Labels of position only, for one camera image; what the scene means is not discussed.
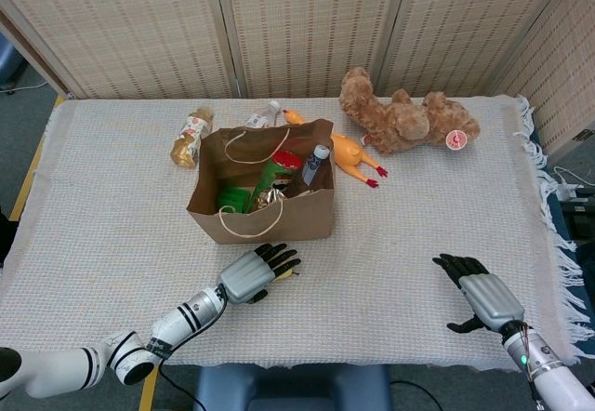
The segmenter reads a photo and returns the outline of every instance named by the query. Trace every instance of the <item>white robotic arm segment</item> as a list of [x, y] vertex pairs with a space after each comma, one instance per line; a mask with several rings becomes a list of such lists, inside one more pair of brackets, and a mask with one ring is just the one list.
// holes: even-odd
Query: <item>white robotic arm segment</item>
[[222, 287], [198, 292], [152, 326], [147, 350], [167, 360], [188, 337], [215, 320], [225, 304]]
[[90, 388], [103, 377], [106, 355], [106, 348], [43, 353], [2, 348], [0, 397], [8, 395], [21, 384], [35, 398]]
[[554, 411], [594, 410], [593, 396], [548, 343], [534, 329], [528, 329], [525, 337], [522, 329], [517, 327], [515, 330], [515, 326], [514, 323], [508, 325], [504, 349], [523, 372], [528, 372], [543, 401]]
[[145, 379], [161, 359], [147, 351], [136, 332], [118, 332], [106, 338], [109, 348], [107, 365], [124, 385], [134, 385]]

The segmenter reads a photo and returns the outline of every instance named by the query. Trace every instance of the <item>black robotic finger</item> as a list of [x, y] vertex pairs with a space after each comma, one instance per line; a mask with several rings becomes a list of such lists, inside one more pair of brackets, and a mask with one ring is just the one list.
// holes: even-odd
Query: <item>black robotic finger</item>
[[480, 274], [480, 268], [475, 265], [469, 258], [457, 258], [462, 267], [465, 268], [466, 274]]
[[489, 271], [485, 268], [485, 266], [483, 266], [483, 264], [477, 260], [476, 258], [465, 258], [465, 260], [468, 262], [468, 264], [470, 264], [475, 273], [477, 274], [488, 274]]
[[265, 252], [266, 252], [267, 250], [270, 250], [271, 248], [272, 248], [272, 245], [271, 245], [271, 244], [264, 244], [264, 245], [261, 245], [261, 246], [260, 246], [259, 248], [257, 248], [256, 250], [254, 250], [254, 252], [255, 252], [257, 255], [259, 255], [259, 256], [262, 256], [262, 255], [264, 255], [264, 254], [265, 254]]
[[281, 265], [283, 262], [285, 262], [286, 260], [288, 260], [292, 256], [295, 256], [297, 253], [298, 253], [297, 250], [287, 250], [284, 253], [282, 253], [281, 255], [277, 256], [276, 258], [271, 259], [268, 262], [269, 267], [271, 267], [272, 269], [274, 269], [275, 267], [277, 267], [278, 265]]
[[293, 269], [299, 263], [301, 263], [301, 259], [291, 259], [289, 262], [286, 262], [285, 264], [280, 265], [275, 270], [273, 270], [273, 272], [275, 273], [275, 278], [277, 276], [281, 276], [283, 273], [287, 272], [289, 269]]
[[446, 259], [449, 263], [451, 263], [453, 267], [455, 267], [455, 269], [458, 271], [460, 276], [469, 276], [470, 274], [473, 274], [473, 270], [471, 270], [470, 267], [468, 267], [467, 263], [465, 262], [465, 258], [446, 254], [441, 254], [440, 257]]
[[459, 278], [461, 277], [461, 274], [456, 269], [455, 265], [452, 262], [449, 262], [448, 260], [443, 259], [443, 258], [432, 258], [432, 260], [434, 262], [436, 262], [438, 265], [440, 265], [444, 269], [444, 271], [446, 272], [446, 274], [448, 275], [448, 277], [451, 279], [451, 281], [453, 283], [456, 284], [456, 286], [458, 288], [461, 288], [461, 284], [458, 281]]
[[269, 259], [273, 259], [274, 256], [277, 253], [279, 253], [281, 250], [285, 250], [286, 248], [287, 248], [287, 244], [279, 244], [276, 246], [272, 246], [267, 251], [265, 251], [262, 255], [260, 255], [260, 257], [263, 258], [265, 260], [265, 262], [267, 262], [267, 261], [269, 261]]
[[248, 302], [248, 304], [254, 304], [254, 303], [259, 302], [260, 300], [266, 298], [267, 295], [269, 295], [268, 291], [260, 290], [258, 293], [256, 293], [256, 295], [254, 297], [249, 299], [247, 302]]
[[446, 327], [448, 327], [453, 332], [457, 332], [458, 334], [468, 334], [477, 329], [481, 329], [485, 325], [483, 324], [482, 320], [480, 320], [477, 315], [473, 315], [473, 318], [466, 321], [462, 325], [458, 325], [456, 323], [448, 323]]

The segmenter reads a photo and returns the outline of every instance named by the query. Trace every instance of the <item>teddy bear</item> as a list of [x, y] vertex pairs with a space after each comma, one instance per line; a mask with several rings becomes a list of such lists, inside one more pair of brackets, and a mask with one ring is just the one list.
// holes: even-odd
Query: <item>teddy bear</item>
[[400, 88], [390, 104], [382, 104], [374, 96], [370, 75], [361, 67], [343, 77], [338, 101], [343, 112], [365, 128], [366, 139], [381, 153], [403, 152], [425, 143], [460, 149], [480, 134], [478, 122], [467, 109], [442, 92], [429, 93], [417, 105]]

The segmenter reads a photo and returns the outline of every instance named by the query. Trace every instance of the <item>beige woven panel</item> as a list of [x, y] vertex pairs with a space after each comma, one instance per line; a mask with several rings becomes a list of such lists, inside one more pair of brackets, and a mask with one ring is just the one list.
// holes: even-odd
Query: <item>beige woven panel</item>
[[370, 69], [390, 0], [231, 0], [250, 98], [338, 96]]
[[12, 0], [78, 98], [231, 95], [207, 0]]
[[531, 101], [549, 153], [595, 121], [595, 0], [557, 0], [496, 91]]
[[379, 93], [481, 95], [492, 70], [547, 0], [409, 0]]

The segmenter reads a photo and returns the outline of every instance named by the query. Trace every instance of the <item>orange rubber chicken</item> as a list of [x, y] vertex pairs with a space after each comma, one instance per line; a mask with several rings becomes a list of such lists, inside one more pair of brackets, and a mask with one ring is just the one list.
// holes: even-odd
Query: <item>orange rubber chicken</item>
[[[306, 122], [304, 117], [296, 111], [283, 110], [283, 112], [287, 123], [292, 125], [303, 125]], [[360, 162], [364, 162], [367, 165], [373, 167], [380, 177], [388, 176], [389, 173], [387, 170], [372, 160], [370, 156], [364, 152], [362, 146], [360, 146], [356, 141], [348, 139], [344, 135], [338, 134], [332, 134], [331, 140], [333, 141], [335, 147], [335, 163], [337, 163], [338, 167], [343, 169], [350, 176], [361, 180], [363, 183], [366, 183], [372, 188], [376, 188], [378, 186], [378, 182], [376, 180], [369, 179], [357, 170], [357, 165], [359, 165]]]

